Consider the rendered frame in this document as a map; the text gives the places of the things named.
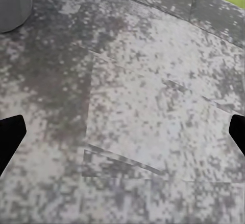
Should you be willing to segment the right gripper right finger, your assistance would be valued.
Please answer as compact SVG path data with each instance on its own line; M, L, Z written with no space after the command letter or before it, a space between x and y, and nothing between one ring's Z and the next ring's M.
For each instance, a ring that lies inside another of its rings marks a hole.
M240 148L245 156L245 117L240 115L233 115L230 126L229 134Z

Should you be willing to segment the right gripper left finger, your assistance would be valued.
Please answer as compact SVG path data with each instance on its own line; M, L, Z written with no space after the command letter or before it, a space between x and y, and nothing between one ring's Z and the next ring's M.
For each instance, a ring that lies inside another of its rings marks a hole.
M0 120L0 176L26 133L23 115Z

